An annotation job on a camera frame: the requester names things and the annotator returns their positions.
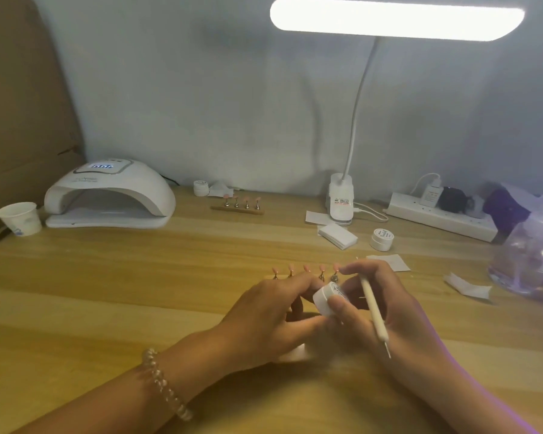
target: wooden table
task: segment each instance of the wooden table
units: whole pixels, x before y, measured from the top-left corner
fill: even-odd
[[[379,254],[368,238],[380,225],[369,217],[350,226],[360,240],[346,251],[305,224],[307,209],[322,211],[320,198],[264,194],[266,214],[253,216],[210,210],[218,201],[190,189],[175,194],[175,215],[160,230],[45,228],[0,242],[0,433],[136,365],[146,347],[213,326],[272,266],[307,263],[317,272],[319,263]],[[484,303],[442,281],[454,272],[489,284],[489,244],[400,219],[387,228],[396,235],[391,252],[412,269],[399,276],[451,353],[543,431],[543,303],[498,287]],[[356,361],[232,375],[196,398],[202,421],[183,430],[450,431],[378,365]]]

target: desk lamp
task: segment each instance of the desk lamp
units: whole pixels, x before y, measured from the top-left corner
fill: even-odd
[[[354,211],[360,211],[354,208],[354,186],[348,172],[354,153],[358,103],[380,37],[494,41],[515,30],[524,17],[522,9],[506,7],[360,0],[275,0],[270,8],[270,18],[281,30],[376,37],[356,94],[346,167],[344,173],[331,176],[326,195],[326,209],[336,223],[349,225]]]

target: power socket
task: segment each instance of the power socket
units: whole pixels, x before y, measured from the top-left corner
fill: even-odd
[[[490,215],[476,219],[467,215],[449,213],[439,208],[421,205],[419,198],[402,193],[392,193],[390,205],[384,213],[485,242],[491,242],[497,235],[497,227]]]

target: transparent bottle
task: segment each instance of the transparent bottle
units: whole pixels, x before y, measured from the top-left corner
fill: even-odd
[[[488,271],[493,282],[522,295],[543,284],[543,204],[514,228]]]

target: person's right hand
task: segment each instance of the person's right hand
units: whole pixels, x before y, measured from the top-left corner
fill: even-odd
[[[363,274],[368,278],[388,330],[391,358],[378,339],[358,276],[346,280],[341,288],[350,303],[332,296],[328,304],[343,326],[348,328],[391,374],[412,392],[426,399],[426,389],[449,377],[458,369],[453,357],[434,330],[418,301],[382,260],[362,259],[340,269],[344,275]]]

